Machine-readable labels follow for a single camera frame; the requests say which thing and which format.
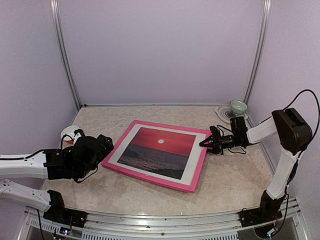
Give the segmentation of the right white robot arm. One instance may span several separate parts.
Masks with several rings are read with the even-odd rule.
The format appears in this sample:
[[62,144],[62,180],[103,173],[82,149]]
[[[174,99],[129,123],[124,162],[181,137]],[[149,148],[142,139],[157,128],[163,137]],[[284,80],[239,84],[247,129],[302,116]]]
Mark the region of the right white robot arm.
[[278,135],[281,152],[272,181],[261,198],[256,218],[266,222],[275,212],[273,204],[281,204],[286,189],[297,170],[298,161],[313,139],[309,124],[295,108],[274,110],[271,117],[255,127],[248,128],[244,117],[230,119],[231,133],[223,135],[217,126],[211,126],[211,135],[199,143],[215,155],[223,155],[225,149],[246,148]]

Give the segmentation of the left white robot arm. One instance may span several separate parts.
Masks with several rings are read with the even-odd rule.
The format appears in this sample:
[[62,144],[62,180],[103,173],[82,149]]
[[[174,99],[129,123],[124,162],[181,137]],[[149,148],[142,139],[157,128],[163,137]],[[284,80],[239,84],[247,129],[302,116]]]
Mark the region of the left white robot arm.
[[41,149],[30,155],[3,155],[0,158],[0,197],[43,213],[49,211],[63,223],[70,218],[61,194],[40,190],[23,183],[24,180],[73,180],[83,182],[98,170],[99,164],[114,149],[110,137],[99,135],[79,137],[64,149]]

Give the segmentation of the white swirl pattern plate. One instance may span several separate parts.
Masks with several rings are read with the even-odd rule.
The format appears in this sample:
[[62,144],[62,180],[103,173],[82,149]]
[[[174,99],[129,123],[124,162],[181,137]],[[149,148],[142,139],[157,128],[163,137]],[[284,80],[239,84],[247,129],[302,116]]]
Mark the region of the white swirl pattern plate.
[[235,114],[231,110],[231,107],[227,104],[215,107],[214,112],[216,113],[218,118],[226,124],[230,124],[230,119],[236,117],[243,117],[245,120],[248,119],[248,115],[246,112],[243,114]]

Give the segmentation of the orange white bowl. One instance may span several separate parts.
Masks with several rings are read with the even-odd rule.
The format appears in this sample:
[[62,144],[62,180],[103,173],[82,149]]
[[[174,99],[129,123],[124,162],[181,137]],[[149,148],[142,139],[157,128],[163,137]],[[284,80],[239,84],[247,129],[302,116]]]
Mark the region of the orange white bowl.
[[60,134],[60,149],[63,149],[64,147],[73,146],[77,140],[74,140],[74,130],[80,129],[76,125],[71,125],[66,127]]

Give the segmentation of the pale green ceramic bowl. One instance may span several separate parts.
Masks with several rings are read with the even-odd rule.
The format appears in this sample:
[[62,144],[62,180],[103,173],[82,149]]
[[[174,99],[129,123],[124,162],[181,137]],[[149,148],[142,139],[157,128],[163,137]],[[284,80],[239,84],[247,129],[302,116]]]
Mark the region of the pale green ceramic bowl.
[[231,111],[234,114],[242,115],[248,110],[248,106],[241,100],[233,99],[229,102]]

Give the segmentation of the aluminium front rail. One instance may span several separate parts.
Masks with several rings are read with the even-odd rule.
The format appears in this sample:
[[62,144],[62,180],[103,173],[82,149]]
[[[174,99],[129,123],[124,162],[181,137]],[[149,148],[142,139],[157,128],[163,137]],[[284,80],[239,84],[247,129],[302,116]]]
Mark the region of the aluminium front rail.
[[143,216],[88,212],[82,226],[39,218],[27,208],[17,240],[268,240],[309,239],[296,199],[281,206],[285,219],[242,226],[242,210],[198,215]]

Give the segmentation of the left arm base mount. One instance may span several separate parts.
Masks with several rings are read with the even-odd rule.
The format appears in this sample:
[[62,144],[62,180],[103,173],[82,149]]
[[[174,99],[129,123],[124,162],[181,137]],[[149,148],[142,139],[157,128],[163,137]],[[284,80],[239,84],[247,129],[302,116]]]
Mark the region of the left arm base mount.
[[88,213],[81,210],[66,208],[62,195],[54,190],[48,190],[50,196],[49,209],[43,214],[47,220],[68,225],[70,227],[83,228]]

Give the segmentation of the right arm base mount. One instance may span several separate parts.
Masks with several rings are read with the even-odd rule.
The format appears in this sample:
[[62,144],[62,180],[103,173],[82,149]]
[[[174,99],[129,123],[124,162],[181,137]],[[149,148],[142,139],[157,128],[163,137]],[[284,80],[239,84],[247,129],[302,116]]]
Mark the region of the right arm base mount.
[[242,227],[249,227],[258,225],[283,217],[280,207],[285,199],[281,198],[272,199],[265,190],[260,199],[260,205],[257,208],[242,209],[238,214]]

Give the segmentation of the right aluminium corner post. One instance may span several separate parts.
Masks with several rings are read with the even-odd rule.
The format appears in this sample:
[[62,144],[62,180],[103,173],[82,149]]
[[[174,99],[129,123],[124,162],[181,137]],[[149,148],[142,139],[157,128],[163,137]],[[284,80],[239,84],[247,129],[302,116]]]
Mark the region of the right aluminium corner post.
[[244,102],[247,105],[249,104],[250,98],[253,93],[257,74],[259,71],[260,62],[261,62],[261,59],[263,56],[263,50],[264,50],[264,45],[265,45],[266,35],[267,35],[267,30],[268,30],[268,24],[269,24],[269,19],[270,19],[271,5],[272,5],[271,0],[265,0],[263,2],[262,19],[261,19],[261,25],[260,25],[260,30],[259,30],[259,34],[258,34],[257,47],[256,47],[254,59],[253,59],[253,65],[252,65],[252,69],[250,72],[247,89],[246,89],[245,96],[244,96]]

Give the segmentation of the aluminium corner post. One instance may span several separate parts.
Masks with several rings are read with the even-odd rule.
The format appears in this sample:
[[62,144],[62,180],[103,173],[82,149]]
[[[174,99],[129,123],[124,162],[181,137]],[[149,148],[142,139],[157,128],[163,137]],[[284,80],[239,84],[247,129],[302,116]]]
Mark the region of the aluminium corner post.
[[50,1],[50,8],[51,8],[51,13],[52,13],[52,18],[53,18],[53,25],[55,28],[55,33],[57,37],[57,42],[58,42],[58,49],[60,52],[61,60],[62,60],[62,65],[66,74],[67,78],[67,83],[72,95],[72,99],[74,101],[76,109],[79,111],[82,107],[80,97],[76,88],[75,81],[73,79],[72,71],[71,71],[71,66],[67,54],[67,49],[64,41],[64,35],[63,35],[63,28],[62,28],[62,23],[61,23],[61,18],[60,18],[60,12],[59,12],[59,3],[57,0],[51,0]]
[[268,30],[268,24],[269,24],[269,19],[270,19],[271,5],[272,5],[271,0],[265,0],[263,2],[262,19],[261,19],[261,25],[260,25],[260,30],[259,30],[259,34],[258,34],[257,47],[256,47],[254,59],[253,59],[253,65],[252,65],[252,69],[250,72],[247,89],[246,89],[245,96],[244,96],[244,102],[247,105],[249,104],[250,98],[253,93],[257,74],[259,71],[260,62],[261,62],[261,59],[263,56],[263,50],[264,50],[264,45],[265,45],[266,35],[267,35],[267,30]]

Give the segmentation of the left aluminium corner post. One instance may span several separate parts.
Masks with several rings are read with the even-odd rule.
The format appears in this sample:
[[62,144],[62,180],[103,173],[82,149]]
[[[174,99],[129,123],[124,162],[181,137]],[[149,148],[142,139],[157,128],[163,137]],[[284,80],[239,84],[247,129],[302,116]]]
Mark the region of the left aluminium corner post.
[[67,83],[72,95],[72,99],[74,101],[76,109],[79,111],[82,107],[80,97],[76,88],[75,81],[73,79],[72,71],[71,71],[71,66],[67,54],[67,49],[64,41],[64,35],[63,35],[63,28],[62,28],[62,23],[61,23],[61,18],[60,18],[60,12],[59,12],[59,3],[57,0],[51,0],[50,1],[50,8],[51,8],[51,13],[52,13],[52,18],[53,18],[53,25],[55,28],[55,33],[57,37],[57,42],[58,42],[58,49],[60,52],[61,60],[62,60],[62,65],[66,74],[67,78]]

